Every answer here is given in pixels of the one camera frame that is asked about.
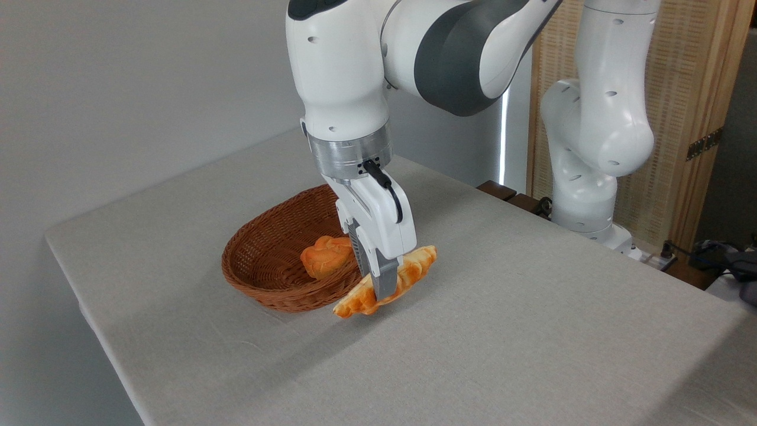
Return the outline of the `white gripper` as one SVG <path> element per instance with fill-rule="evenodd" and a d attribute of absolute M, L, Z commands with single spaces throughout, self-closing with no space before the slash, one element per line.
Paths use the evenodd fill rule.
<path fill-rule="evenodd" d="M 377 259 L 379 274 L 377 277 L 371 274 L 376 300 L 381 302 L 393 296 L 397 289 L 397 257 L 410 253 L 417 245 L 405 191 L 395 187 L 394 180 L 390 181 L 390 191 L 370 176 L 348 180 L 348 185 L 327 175 L 322 178 L 338 197 L 339 221 L 343 232 L 349 235 L 363 277 L 370 275 L 370 261 Z"/>

